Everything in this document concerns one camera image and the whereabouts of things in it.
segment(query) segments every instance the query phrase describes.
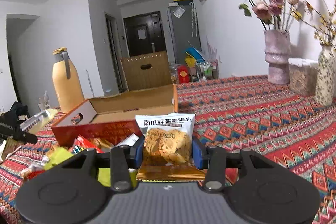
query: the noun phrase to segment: doorway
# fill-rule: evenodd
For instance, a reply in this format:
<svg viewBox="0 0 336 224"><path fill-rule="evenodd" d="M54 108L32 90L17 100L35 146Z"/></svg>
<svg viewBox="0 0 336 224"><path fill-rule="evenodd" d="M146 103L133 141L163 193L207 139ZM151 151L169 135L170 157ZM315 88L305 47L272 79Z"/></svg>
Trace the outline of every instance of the doorway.
<svg viewBox="0 0 336 224"><path fill-rule="evenodd" d="M166 50L160 12L124 19L129 56Z"/></svg>
<svg viewBox="0 0 336 224"><path fill-rule="evenodd" d="M109 45L110 45L111 59L113 62L114 74L117 80L119 92L121 93L121 92L124 92L126 88L122 80L120 57L119 57L119 54L118 54L118 51L115 45L114 35L116 34L114 34L114 32L117 32L117 30L115 30L114 28L114 26L116 26L115 18L109 15L105 15L105 17L106 17L106 26L107 26L107 32L108 32L108 37L109 37Z"/></svg>

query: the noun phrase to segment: pink vase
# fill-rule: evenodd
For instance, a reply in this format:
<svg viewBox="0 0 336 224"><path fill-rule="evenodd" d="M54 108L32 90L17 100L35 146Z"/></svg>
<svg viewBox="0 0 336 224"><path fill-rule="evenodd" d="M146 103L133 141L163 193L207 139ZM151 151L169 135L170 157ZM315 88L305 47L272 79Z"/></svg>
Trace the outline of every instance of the pink vase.
<svg viewBox="0 0 336 224"><path fill-rule="evenodd" d="M265 61L269 63L268 81L279 85L288 84L288 58L291 44L289 33L279 30L269 30L264 33Z"/></svg>

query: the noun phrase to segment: paper sign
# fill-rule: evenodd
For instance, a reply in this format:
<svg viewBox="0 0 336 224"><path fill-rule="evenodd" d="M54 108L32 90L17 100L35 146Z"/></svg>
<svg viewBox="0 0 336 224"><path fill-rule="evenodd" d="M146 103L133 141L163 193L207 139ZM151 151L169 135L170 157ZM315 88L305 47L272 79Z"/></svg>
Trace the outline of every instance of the paper sign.
<svg viewBox="0 0 336 224"><path fill-rule="evenodd" d="M146 39L146 33L144 29L138 30L139 39Z"/></svg>

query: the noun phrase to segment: refrigerator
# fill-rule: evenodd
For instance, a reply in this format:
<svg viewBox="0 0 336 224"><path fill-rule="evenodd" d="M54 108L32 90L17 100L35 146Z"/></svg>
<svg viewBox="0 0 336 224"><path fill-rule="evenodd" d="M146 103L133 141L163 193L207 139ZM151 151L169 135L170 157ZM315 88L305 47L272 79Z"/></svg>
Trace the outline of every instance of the refrigerator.
<svg viewBox="0 0 336 224"><path fill-rule="evenodd" d="M192 8L190 5L183 5L185 12L177 18L174 12L178 6L168 7L168 19L171 33L171 39L173 41L173 49L175 55L175 63L185 65L185 51L191 47L188 41L199 51L201 51L200 35L194 27L194 36L192 36Z"/></svg>

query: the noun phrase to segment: cardboard box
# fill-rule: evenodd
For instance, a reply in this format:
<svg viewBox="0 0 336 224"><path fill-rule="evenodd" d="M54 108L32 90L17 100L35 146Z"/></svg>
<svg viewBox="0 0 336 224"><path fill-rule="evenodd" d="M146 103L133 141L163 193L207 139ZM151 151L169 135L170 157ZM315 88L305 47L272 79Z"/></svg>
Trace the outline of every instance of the cardboard box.
<svg viewBox="0 0 336 224"><path fill-rule="evenodd" d="M167 52L122 58L128 90L142 90L172 83Z"/></svg>
<svg viewBox="0 0 336 224"><path fill-rule="evenodd" d="M177 112L174 85L124 92L111 97L87 99L51 126L60 146L72 146L78 135L104 138L116 145L132 133L141 135L135 115ZM80 117L73 125L72 120Z"/></svg>

